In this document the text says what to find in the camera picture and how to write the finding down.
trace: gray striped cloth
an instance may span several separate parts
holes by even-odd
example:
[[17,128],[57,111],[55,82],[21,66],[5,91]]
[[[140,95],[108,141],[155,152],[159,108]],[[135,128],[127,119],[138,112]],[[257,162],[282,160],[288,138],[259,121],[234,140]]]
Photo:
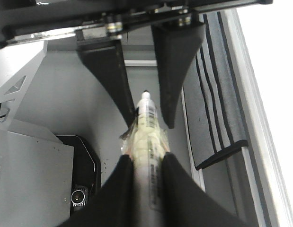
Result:
[[202,16],[206,38],[184,82],[186,114],[196,169],[248,146],[239,94],[220,12]]

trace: striped fabric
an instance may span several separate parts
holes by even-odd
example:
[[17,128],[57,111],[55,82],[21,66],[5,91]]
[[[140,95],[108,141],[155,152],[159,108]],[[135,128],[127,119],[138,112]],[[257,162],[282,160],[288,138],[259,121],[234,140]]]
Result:
[[221,14],[204,14],[202,19],[207,24],[206,38],[184,82],[196,169],[248,145]]

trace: gray floor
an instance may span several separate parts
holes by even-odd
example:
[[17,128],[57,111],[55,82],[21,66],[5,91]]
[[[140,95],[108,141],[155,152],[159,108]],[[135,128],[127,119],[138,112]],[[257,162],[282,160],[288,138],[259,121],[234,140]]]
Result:
[[[166,128],[160,114],[156,68],[128,67],[127,71],[134,102],[149,90],[159,108],[160,125]],[[119,136],[127,130],[110,96],[73,51],[47,53],[15,118],[45,126],[56,135],[85,137],[101,160],[102,183],[121,155]],[[168,136],[171,151],[191,174],[181,102],[176,126],[168,130]]]

